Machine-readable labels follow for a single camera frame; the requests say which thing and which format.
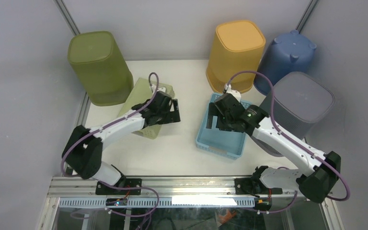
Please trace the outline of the blue plastic bucket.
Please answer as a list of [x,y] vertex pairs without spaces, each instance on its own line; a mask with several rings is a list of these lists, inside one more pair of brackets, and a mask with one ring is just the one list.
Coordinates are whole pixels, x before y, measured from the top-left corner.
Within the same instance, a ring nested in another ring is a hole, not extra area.
[[257,71],[275,85],[291,72],[306,73],[316,49],[317,45],[297,30],[280,34],[268,46]]

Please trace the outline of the grey mesh basket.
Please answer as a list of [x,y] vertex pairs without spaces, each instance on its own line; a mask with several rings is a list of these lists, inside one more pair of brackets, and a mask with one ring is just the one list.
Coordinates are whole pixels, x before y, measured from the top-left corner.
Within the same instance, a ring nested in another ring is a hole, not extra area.
[[274,85],[274,118],[283,129],[303,140],[330,112],[333,93],[303,72],[291,72]]

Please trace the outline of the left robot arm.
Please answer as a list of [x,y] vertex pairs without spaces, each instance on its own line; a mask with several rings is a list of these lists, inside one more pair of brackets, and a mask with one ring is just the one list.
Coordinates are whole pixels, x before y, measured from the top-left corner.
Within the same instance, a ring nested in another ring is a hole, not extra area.
[[103,161],[103,151],[130,133],[180,121],[178,100],[163,91],[156,91],[150,99],[132,106],[115,120],[97,127],[75,127],[61,155],[60,165],[67,164],[83,180],[96,180],[102,188],[109,190],[108,194],[133,190],[125,185],[126,176],[119,169]]

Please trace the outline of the light blue crate underneath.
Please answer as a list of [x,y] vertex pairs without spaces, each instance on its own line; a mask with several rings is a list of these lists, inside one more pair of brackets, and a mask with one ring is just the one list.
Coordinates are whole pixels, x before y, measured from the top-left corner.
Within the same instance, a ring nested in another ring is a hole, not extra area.
[[243,154],[246,135],[239,132],[221,131],[216,128],[217,118],[212,119],[212,128],[207,128],[207,106],[198,134],[195,138],[196,147],[217,155],[236,160]]

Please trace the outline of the olive green mesh basket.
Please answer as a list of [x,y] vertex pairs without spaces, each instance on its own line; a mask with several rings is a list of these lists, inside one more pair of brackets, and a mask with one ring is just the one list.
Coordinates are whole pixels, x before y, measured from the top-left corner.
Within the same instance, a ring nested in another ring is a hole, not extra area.
[[133,89],[133,76],[112,33],[96,31],[74,36],[68,62],[96,106],[123,104]]

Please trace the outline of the light green shallow crate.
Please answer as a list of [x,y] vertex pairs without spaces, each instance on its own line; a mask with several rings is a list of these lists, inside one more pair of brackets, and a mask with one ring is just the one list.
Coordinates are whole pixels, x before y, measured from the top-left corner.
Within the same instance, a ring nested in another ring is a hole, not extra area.
[[[159,89],[161,89],[163,92],[167,93],[172,98],[175,98],[175,92],[173,90],[173,86],[169,84],[159,83],[158,86]],[[152,91],[150,89],[149,81],[145,78],[139,78],[136,83],[134,84],[134,87],[128,96],[127,100],[123,104],[122,108],[120,109],[118,113],[118,117],[124,115],[127,113],[132,106],[136,104],[144,103],[147,99],[149,99],[152,96]],[[156,139],[162,125],[154,125],[147,128],[144,128],[140,131],[135,131],[133,134],[148,138],[148,139]]]

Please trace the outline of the orange mesh basket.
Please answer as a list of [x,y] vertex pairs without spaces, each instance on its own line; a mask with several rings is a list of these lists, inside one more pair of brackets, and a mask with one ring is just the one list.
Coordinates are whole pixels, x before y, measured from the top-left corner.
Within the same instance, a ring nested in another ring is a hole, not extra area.
[[250,20],[219,24],[215,29],[206,69],[212,91],[222,92],[224,85],[237,72],[256,71],[265,44],[262,31]]

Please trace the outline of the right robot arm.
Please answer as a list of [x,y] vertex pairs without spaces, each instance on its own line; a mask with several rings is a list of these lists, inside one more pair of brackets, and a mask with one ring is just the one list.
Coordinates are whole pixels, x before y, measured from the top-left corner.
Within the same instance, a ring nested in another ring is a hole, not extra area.
[[247,134],[263,142],[291,161],[297,169],[257,167],[251,176],[253,194],[263,194],[268,189],[281,188],[301,192],[315,203],[329,197],[341,179],[341,157],[334,151],[324,153],[284,130],[272,117],[257,105],[247,108],[233,93],[225,93],[209,103],[207,128],[212,119],[221,131]]

